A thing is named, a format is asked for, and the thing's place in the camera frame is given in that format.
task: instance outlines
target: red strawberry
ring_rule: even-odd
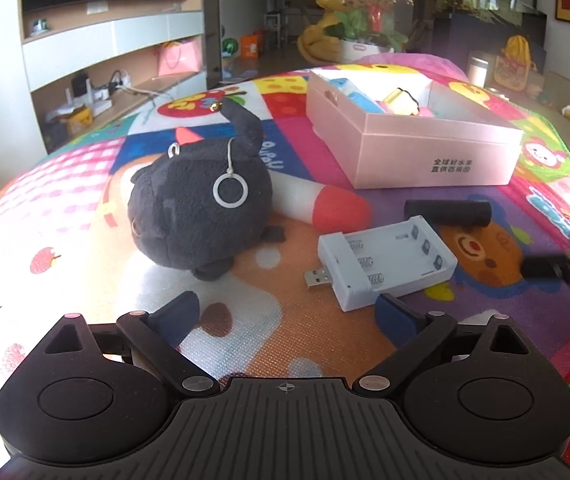
[[[56,259],[56,253],[53,247],[45,247],[39,250],[31,259],[30,271],[32,274],[42,274],[47,270],[51,269],[54,265]]]
[[[22,345],[13,343],[7,347],[2,357],[2,372],[9,377],[25,358],[25,350]]]

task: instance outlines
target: black plush cat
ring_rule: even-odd
[[[216,104],[236,137],[172,144],[138,170],[127,214],[138,249],[163,267],[191,270],[212,281],[234,256],[261,241],[282,242],[268,226],[271,179],[258,156],[260,119],[232,99]]]

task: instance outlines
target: pink checkered pattern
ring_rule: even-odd
[[[30,232],[89,229],[124,141],[83,146],[18,177],[0,197],[0,222],[28,224]]]

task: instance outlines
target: crosshair mark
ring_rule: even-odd
[[[296,387],[292,384],[292,383],[282,383],[279,384],[277,386],[277,388],[281,391],[281,392],[285,392],[286,394],[288,394],[289,392],[291,392],[292,390],[295,390]]]

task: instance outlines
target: round button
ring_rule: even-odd
[[[358,381],[361,388],[370,392],[382,392],[389,388],[389,379],[380,375],[367,375]]]
[[[463,385],[458,400],[468,412],[488,420],[518,418],[534,403],[534,397],[522,384],[499,378],[476,379]]]
[[[104,412],[113,402],[113,390],[88,378],[63,379],[50,384],[38,397],[40,409],[60,420],[83,420]]]
[[[202,375],[188,377],[182,382],[182,387],[190,392],[204,392],[212,386],[214,386],[214,381]]]

